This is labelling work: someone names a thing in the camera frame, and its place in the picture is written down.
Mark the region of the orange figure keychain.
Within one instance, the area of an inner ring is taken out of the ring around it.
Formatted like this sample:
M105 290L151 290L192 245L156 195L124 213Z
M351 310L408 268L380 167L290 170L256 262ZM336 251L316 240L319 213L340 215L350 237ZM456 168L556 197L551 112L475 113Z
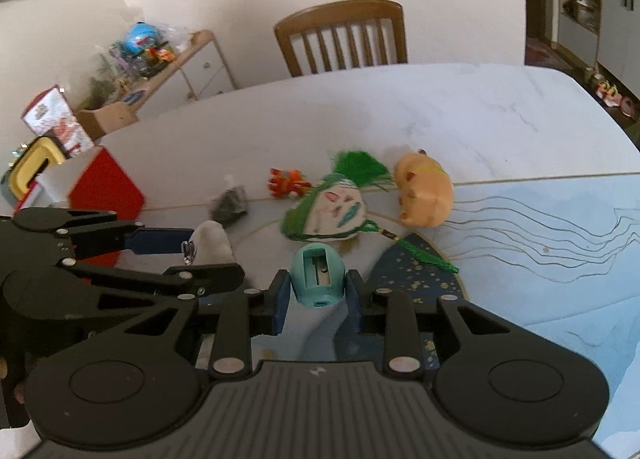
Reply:
M268 190L273 198L300 198L311 188L312 185L299 170L270 170Z

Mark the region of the yellow lidded tissue container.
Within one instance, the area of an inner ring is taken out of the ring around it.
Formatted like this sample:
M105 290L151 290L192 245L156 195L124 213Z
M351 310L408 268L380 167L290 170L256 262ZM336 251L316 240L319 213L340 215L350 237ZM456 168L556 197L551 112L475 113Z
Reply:
M30 192L40 173L65 160L63 146L49 135L37 136L29 144L23 144L2 175L2 197L15 207Z

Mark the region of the bag of black beads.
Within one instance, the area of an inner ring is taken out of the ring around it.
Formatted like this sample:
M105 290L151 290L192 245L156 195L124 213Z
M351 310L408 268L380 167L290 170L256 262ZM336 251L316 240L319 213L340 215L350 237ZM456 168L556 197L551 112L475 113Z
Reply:
M224 177L224 189L209 204L209 219L227 228L248 212L245 187L233 175Z

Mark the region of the white wooden sideboard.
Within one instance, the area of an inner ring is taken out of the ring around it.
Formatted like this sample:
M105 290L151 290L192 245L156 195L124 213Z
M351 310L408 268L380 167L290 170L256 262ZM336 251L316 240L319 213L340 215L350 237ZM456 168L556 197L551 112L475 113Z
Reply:
M136 122L234 90L214 34L201 30L162 72L141 81L118 101L96 110L78 110L75 116L95 141Z

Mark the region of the white tooth shaped toy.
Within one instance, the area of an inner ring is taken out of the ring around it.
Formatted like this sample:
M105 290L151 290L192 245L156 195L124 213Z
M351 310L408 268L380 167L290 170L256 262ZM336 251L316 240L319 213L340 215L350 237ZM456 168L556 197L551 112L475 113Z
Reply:
M190 239L181 245L186 265L234 264L232 245L224 227L215 221L206 221L198 227Z

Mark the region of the red and white cardboard box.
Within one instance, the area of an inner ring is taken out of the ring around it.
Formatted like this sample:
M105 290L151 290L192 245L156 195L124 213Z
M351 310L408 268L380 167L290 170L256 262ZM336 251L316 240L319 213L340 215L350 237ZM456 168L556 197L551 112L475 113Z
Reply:
M112 266L138 229L142 191L101 147L40 175L59 206L28 206L1 222L1 266L34 268L62 262Z

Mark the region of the teal pencil sharpener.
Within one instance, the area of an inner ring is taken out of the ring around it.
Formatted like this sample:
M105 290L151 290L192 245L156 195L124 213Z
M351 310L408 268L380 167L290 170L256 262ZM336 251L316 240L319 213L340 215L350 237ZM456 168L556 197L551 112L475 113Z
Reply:
M314 242L300 249L290 269L298 303L309 309L323 309L341 301L345 266L329 245Z

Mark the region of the orange spotted cat toy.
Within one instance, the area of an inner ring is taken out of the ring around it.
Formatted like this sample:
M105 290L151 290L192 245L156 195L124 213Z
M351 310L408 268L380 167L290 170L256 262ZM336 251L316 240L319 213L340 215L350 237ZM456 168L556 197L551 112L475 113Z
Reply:
M399 159L394 181L402 225L430 228L447 221L454 206L454 187L448 173L424 150Z

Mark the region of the green haired face plush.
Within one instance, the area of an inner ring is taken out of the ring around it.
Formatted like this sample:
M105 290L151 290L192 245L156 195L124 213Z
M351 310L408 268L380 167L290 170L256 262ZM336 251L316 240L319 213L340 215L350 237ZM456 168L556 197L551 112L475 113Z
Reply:
M363 150L347 150L333 159L332 172L312 185L306 195L293 198L295 205L284 213L281 234L291 240L322 242L352 239L375 233L397 243L414 260L457 274L457 266L420 249L370 219L362 191L395 185L394 170Z

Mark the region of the wooden slatted chair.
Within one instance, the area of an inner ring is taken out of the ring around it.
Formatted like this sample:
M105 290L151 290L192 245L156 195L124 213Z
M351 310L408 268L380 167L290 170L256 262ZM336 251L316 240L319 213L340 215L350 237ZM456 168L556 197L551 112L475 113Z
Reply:
M281 19L273 32L294 78L408 62L404 9L392 0L312 6Z

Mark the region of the printed red white bag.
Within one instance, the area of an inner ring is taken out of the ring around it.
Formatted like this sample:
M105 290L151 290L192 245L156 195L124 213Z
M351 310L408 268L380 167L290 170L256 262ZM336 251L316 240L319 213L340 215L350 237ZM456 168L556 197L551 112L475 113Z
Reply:
M93 140L77 120L58 86L38 94L25 108L22 120L32 133L55 138L70 157L94 147Z

